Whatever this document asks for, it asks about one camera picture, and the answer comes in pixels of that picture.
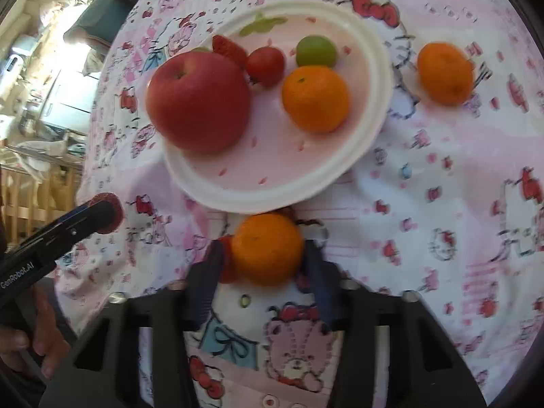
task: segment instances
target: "table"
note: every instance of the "table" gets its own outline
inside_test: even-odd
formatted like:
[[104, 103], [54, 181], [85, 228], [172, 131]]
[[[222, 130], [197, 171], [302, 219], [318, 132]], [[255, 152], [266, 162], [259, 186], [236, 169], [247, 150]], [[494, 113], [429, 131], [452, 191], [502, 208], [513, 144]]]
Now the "table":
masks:
[[[116, 193], [126, 220], [116, 233], [78, 244], [57, 272], [62, 308], [77, 331], [109, 293], [152, 293], [183, 277], [210, 239], [240, 221], [174, 184], [145, 88], [172, 54], [271, 1], [140, 0], [127, 18], [102, 72], [78, 193], [79, 201]], [[366, 15], [361, 0], [324, 1]], [[365, 19], [391, 54], [389, 117], [371, 152], [293, 212], [353, 278], [381, 293], [420, 291], [490, 402], [543, 319], [544, 61], [508, 0], [364, 1], [392, 5], [398, 18], [386, 24], [376, 11]], [[417, 82], [415, 57], [433, 40], [463, 48], [478, 75], [455, 111], [429, 102]], [[341, 335], [322, 327], [311, 295], [294, 283], [263, 290], [239, 282], [219, 286], [210, 320], [187, 341], [192, 360], [217, 382], [212, 390], [195, 383], [202, 406], [297, 408], [325, 406]], [[148, 342], [143, 331], [147, 401]], [[385, 401], [386, 366], [380, 361], [376, 407]]]

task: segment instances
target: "strawberry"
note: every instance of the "strawberry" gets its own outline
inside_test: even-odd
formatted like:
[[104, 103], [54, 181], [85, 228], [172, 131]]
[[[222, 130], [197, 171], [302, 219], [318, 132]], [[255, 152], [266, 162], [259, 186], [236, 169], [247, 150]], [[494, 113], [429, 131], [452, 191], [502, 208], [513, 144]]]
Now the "strawberry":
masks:
[[228, 38], [225, 38], [223, 35], [214, 35], [211, 40], [211, 45], [216, 54], [230, 58], [239, 65], [241, 69], [245, 68], [245, 64], [248, 60], [248, 53], [244, 48]]

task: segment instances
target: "orange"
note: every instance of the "orange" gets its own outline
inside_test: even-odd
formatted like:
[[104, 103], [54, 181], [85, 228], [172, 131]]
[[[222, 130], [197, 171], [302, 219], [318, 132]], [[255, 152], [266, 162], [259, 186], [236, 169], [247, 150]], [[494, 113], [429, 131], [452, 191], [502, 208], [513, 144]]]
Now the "orange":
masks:
[[281, 89], [281, 100], [293, 122], [312, 133], [332, 132], [349, 113], [349, 89], [326, 66], [302, 66], [293, 70]]
[[456, 106], [469, 99], [474, 88], [472, 64], [448, 43], [429, 43], [417, 57], [421, 85], [439, 104]]
[[293, 222], [279, 213], [247, 218], [231, 241], [236, 271], [259, 285], [277, 285], [292, 277], [303, 258], [304, 241]]

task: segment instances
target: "wooden crib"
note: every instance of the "wooden crib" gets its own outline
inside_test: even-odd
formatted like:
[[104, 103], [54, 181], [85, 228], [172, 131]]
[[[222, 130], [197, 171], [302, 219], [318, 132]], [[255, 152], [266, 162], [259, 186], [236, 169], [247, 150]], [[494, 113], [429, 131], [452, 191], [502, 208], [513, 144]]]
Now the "wooden crib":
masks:
[[[0, 165], [2, 220], [7, 245], [12, 247], [75, 207], [82, 164], [14, 146], [5, 146], [0, 152], [4, 162]], [[39, 183], [17, 164], [15, 155], [5, 152], [51, 163], [51, 169]]]

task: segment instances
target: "finger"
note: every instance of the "finger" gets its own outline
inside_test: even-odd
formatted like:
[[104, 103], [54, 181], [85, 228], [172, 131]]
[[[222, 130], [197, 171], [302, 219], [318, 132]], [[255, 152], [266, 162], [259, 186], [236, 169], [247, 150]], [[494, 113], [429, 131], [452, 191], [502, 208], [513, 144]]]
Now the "finger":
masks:
[[34, 287], [34, 304], [37, 315], [32, 347], [36, 354], [44, 356], [50, 350], [55, 339], [55, 311], [49, 304], [47, 295], [39, 287]]
[[0, 354], [0, 360], [14, 371], [20, 373], [27, 371], [27, 365], [19, 353]]
[[25, 350], [29, 344], [24, 331], [0, 326], [0, 354]]
[[51, 379], [62, 359], [70, 351], [70, 345], [63, 339], [63, 336], [60, 331], [56, 331], [55, 341], [51, 349], [47, 352], [44, 361], [41, 366], [42, 374], [47, 378]]

